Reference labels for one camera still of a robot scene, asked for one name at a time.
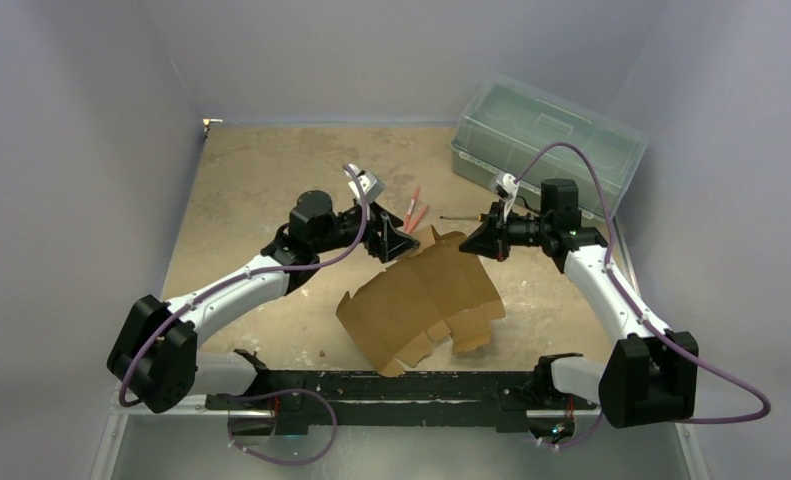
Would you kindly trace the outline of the brown cardboard box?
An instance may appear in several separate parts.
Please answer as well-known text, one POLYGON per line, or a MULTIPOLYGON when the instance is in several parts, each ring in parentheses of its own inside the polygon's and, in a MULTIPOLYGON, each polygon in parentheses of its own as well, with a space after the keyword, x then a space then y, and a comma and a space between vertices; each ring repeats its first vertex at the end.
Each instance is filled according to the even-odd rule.
POLYGON ((446 337, 454 354, 486 346, 492 322, 506 317, 479 257, 459 250, 465 233, 440 234, 430 225, 416 234, 416 250, 345 293, 336 308, 344 329, 384 377, 417 366, 446 337))

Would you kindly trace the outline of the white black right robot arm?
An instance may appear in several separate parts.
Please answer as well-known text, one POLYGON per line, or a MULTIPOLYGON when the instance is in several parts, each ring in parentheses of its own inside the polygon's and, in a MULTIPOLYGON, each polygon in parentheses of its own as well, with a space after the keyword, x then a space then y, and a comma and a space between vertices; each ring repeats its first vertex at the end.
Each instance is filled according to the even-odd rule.
POLYGON ((647 309, 617 270, 607 239, 582 223, 578 187, 568 179, 542 184, 536 214, 514 212, 518 186, 501 173, 490 183, 499 199, 459 249, 499 262, 514 247, 538 247, 583 294, 614 346, 606 363, 576 353, 543 356, 527 392, 555 407, 569 396, 599 406, 608 423, 627 428, 689 419, 695 408, 695 338, 672 330, 647 309))

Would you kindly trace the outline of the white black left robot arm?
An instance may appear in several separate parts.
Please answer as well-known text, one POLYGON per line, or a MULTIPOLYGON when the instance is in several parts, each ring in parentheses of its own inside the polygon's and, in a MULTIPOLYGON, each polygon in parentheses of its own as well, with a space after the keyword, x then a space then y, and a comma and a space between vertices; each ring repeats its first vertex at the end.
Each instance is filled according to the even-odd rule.
POLYGON ((381 263, 416 249, 403 221, 374 201, 356 200, 340 213, 329 194, 302 193, 275 237, 235 272, 188 295, 161 301, 153 295, 131 307, 107 359, 121 383, 123 407, 165 412, 194 393, 200 346, 256 307, 287 296, 325 267, 323 253, 347 257, 357 246, 381 263))

